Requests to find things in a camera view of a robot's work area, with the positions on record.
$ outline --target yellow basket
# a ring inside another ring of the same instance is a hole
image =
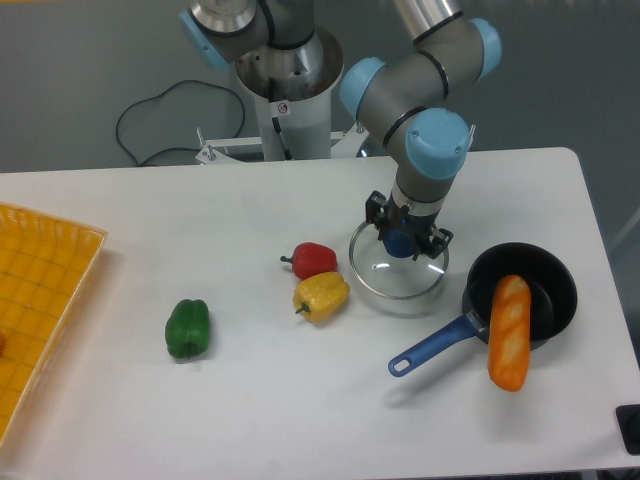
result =
[[[107,232],[0,203],[0,445]]]

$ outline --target pan handle hole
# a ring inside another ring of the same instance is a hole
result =
[[[404,369],[409,368],[410,366],[411,361],[408,358],[403,358],[398,363],[396,363],[393,368],[396,370],[396,372],[401,372]]]

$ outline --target gray floor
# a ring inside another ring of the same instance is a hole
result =
[[[232,72],[212,72],[183,35],[181,0],[69,0],[0,4],[0,171],[131,167],[115,124],[132,103],[175,82],[199,79],[241,93]],[[640,344],[640,228],[612,248],[640,207],[640,2],[460,0],[504,44],[499,68],[453,92],[447,108],[478,130],[474,149],[565,146],[581,158],[625,315]],[[384,0],[317,0],[318,24],[341,42],[345,67],[367,56],[393,63],[411,51]],[[248,97],[241,136],[257,135]],[[351,125],[334,99],[333,129]],[[232,135],[234,100],[187,87],[123,122],[140,159],[171,146]],[[159,163],[192,163],[172,154]]]

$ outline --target black frying pan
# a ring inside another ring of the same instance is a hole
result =
[[[506,275],[520,275],[531,290],[531,349],[565,329],[578,304],[576,285],[564,264],[551,253],[526,243],[490,248],[471,266],[460,317],[389,362],[402,377],[453,344],[477,336],[489,341],[493,293]]]

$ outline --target pepper stem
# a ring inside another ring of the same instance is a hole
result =
[[[302,313],[302,312],[311,313],[311,309],[309,308],[309,305],[307,305],[307,302],[302,302],[300,304],[300,308],[296,310],[296,313]]]

